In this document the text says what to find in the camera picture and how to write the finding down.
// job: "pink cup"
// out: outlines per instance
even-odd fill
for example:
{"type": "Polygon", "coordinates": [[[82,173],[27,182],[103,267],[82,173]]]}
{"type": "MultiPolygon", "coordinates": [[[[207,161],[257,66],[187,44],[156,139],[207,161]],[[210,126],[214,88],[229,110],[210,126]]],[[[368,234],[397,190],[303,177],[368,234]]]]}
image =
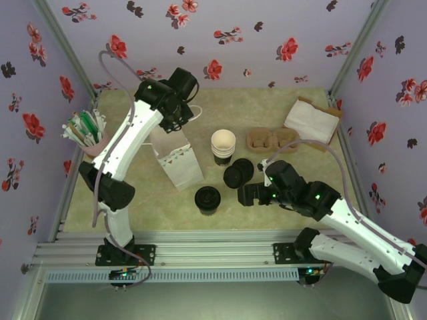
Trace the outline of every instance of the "pink cup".
{"type": "Polygon", "coordinates": [[[101,139],[99,143],[92,147],[81,147],[81,149],[86,153],[90,158],[97,157],[104,149],[107,147],[108,143],[110,142],[110,137],[106,132],[104,132],[104,136],[101,139]]]}

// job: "purple wall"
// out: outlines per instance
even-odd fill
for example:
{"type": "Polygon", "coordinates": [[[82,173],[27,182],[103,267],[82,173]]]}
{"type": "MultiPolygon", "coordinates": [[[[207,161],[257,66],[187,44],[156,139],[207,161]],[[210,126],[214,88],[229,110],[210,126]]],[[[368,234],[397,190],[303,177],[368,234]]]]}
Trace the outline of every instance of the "purple wall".
{"type": "Polygon", "coordinates": [[[2,4],[0,39],[0,318],[10,319],[25,266],[53,227],[75,151],[61,125],[90,97],[28,1],[2,4]]]}
{"type": "MultiPolygon", "coordinates": [[[[335,6],[330,0],[133,2],[49,1],[93,84],[111,81],[97,54],[117,35],[117,52],[145,77],[167,78],[179,66],[191,71],[202,87],[267,87],[274,82],[276,87],[330,88],[373,0],[335,6]],[[176,7],[168,13],[171,4],[176,7]],[[290,38],[295,43],[288,43],[290,38]]],[[[106,59],[127,87],[137,87],[132,74],[106,59]]]]}
{"type": "MultiPolygon", "coordinates": [[[[399,238],[424,244],[426,12],[423,0],[392,1],[338,94],[373,218],[399,238]]],[[[417,291],[418,310],[426,298],[425,292],[417,291]]]]}

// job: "table surface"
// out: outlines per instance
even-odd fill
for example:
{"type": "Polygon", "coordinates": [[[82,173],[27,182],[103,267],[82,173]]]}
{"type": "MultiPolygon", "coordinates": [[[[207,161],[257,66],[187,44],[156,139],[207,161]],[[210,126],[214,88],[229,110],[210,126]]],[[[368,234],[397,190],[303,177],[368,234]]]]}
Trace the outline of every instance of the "table surface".
{"type": "MultiPolygon", "coordinates": [[[[204,181],[178,192],[150,145],[143,145],[133,159],[125,181],[136,189],[129,205],[129,221],[134,231],[155,230],[234,230],[234,229],[324,229],[327,226],[305,218],[277,205],[243,207],[238,203],[237,191],[223,181],[225,167],[217,166],[210,150],[210,137],[218,129],[229,129],[236,135],[233,160],[247,158],[256,165],[271,153],[254,154],[246,149],[246,134],[254,127],[277,129],[298,96],[312,100],[314,105],[328,107],[323,89],[202,89],[193,100],[203,108],[201,117],[184,126],[183,132],[191,143],[199,162],[204,181]],[[194,204],[195,192],[204,185],[219,190],[222,202],[211,217],[203,216],[194,204]]],[[[112,137],[129,110],[123,91],[104,91],[98,109],[107,117],[107,132],[112,137]]],[[[344,156],[335,136],[330,144],[344,163],[344,156]]],[[[281,154],[276,159],[291,163],[306,181],[323,181],[343,193],[338,164],[328,152],[301,145],[293,154],[281,154]]],[[[354,190],[348,178],[350,198],[357,207],[354,190]]],[[[255,172],[250,183],[262,182],[255,172]]],[[[79,176],[71,200],[65,231],[102,231],[102,221],[91,227],[93,193],[79,176]]]]}

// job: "paper bag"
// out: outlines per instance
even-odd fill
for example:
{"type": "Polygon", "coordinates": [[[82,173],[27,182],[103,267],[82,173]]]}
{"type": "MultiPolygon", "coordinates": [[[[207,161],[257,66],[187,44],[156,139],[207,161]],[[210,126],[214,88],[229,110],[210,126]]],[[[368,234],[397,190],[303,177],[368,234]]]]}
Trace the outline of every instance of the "paper bag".
{"type": "Polygon", "coordinates": [[[149,138],[156,159],[178,191],[204,179],[193,148],[182,130],[166,133],[157,126],[149,138]]]}

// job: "stacked paper cup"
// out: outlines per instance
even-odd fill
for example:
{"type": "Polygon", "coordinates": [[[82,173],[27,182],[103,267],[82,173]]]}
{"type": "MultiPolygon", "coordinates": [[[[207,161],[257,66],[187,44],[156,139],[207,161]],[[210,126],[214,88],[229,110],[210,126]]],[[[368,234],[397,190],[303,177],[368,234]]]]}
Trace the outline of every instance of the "stacked paper cup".
{"type": "Polygon", "coordinates": [[[236,136],[229,130],[218,130],[212,135],[211,148],[215,163],[226,166],[232,160],[236,149],[236,136]]]}

